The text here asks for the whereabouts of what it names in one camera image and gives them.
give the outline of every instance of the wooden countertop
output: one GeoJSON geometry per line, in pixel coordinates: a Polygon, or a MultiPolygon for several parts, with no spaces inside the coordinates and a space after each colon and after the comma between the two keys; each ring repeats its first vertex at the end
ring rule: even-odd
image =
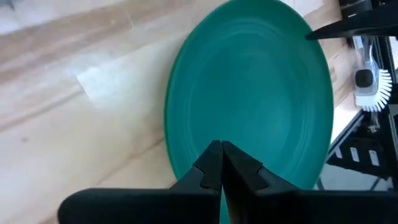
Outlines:
{"type": "MultiPolygon", "coordinates": [[[[21,0],[0,7],[0,223],[56,223],[88,187],[168,187],[164,95],[184,38],[224,0],[21,0]]],[[[285,0],[314,28],[337,1],[285,0]]],[[[333,139],[359,111],[344,40],[321,41],[333,139]]]]}

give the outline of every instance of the black metal rack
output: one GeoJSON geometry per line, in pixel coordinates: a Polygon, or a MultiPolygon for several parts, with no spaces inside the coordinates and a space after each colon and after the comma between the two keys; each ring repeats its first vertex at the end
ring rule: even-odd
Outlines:
{"type": "MultiPolygon", "coordinates": [[[[387,2],[391,1],[371,1],[371,7],[377,8],[387,2]]],[[[379,177],[371,190],[380,179],[391,178],[393,190],[398,192],[397,74],[389,38],[376,37],[375,46],[374,58],[381,69],[389,71],[393,81],[389,105],[379,115],[381,130],[377,134],[369,134],[365,128],[369,121],[369,113],[360,111],[331,144],[326,163],[379,177]],[[357,161],[353,159],[350,152],[355,147],[362,147],[361,150],[358,150],[357,161]],[[372,156],[376,156],[377,164],[374,163],[372,156]]],[[[318,181],[317,185],[320,190],[324,189],[321,180],[318,181]]]]}

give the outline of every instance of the plate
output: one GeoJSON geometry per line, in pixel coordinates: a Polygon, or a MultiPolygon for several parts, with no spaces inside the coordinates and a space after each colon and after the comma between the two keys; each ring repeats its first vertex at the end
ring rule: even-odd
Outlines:
{"type": "MultiPolygon", "coordinates": [[[[302,189],[328,152],[333,89],[318,41],[288,5],[229,1],[188,36],[171,72],[165,138],[179,179],[212,140],[231,141],[302,189]]],[[[226,222],[225,202],[221,221],[226,222]]]]}

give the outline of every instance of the white brush head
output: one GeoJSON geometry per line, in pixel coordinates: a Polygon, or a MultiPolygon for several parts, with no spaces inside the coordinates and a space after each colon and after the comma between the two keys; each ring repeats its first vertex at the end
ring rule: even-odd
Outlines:
{"type": "Polygon", "coordinates": [[[392,80],[387,70],[379,70],[377,93],[368,96],[355,95],[355,103],[364,111],[380,112],[391,97],[392,80]]]}

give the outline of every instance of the black plastic part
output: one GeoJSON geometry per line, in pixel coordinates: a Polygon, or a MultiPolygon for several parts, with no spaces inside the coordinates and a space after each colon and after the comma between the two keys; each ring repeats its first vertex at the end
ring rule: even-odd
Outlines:
{"type": "Polygon", "coordinates": [[[398,115],[396,107],[398,107],[398,84],[393,84],[389,108],[381,114],[380,125],[382,127],[381,143],[386,149],[387,168],[392,177],[394,191],[398,192],[398,115]]]}
{"type": "Polygon", "coordinates": [[[300,190],[230,142],[213,141],[171,189],[88,189],[60,206],[60,224],[219,223],[221,173],[231,223],[397,223],[398,194],[300,190]],[[212,163],[222,162],[222,166],[212,163]]]}
{"type": "Polygon", "coordinates": [[[373,73],[369,69],[359,70],[355,73],[355,84],[358,87],[366,88],[373,84],[373,73]]]}
{"type": "Polygon", "coordinates": [[[354,35],[398,36],[398,2],[334,22],[306,36],[308,40],[352,37],[354,35]]]}
{"type": "Polygon", "coordinates": [[[69,196],[58,210],[61,224],[214,223],[220,194],[169,190],[88,189],[69,196]]]}
{"type": "Polygon", "coordinates": [[[223,146],[220,141],[212,141],[193,165],[205,174],[200,182],[201,187],[221,191],[223,146]]]}
{"type": "Polygon", "coordinates": [[[234,144],[224,141],[224,171],[223,183],[227,183],[232,177],[237,177],[245,188],[251,192],[267,187],[267,182],[258,175],[263,167],[262,163],[249,154],[240,150],[234,144]]]}
{"type": "MultiPolygon", "coordinates": [[[[339,4],[343,19],[372,9],[371,0],[339,0],[339,4]]],[[[351,48],[354,48],[352,38],[347,38],[347,43],[351,48]]]]}

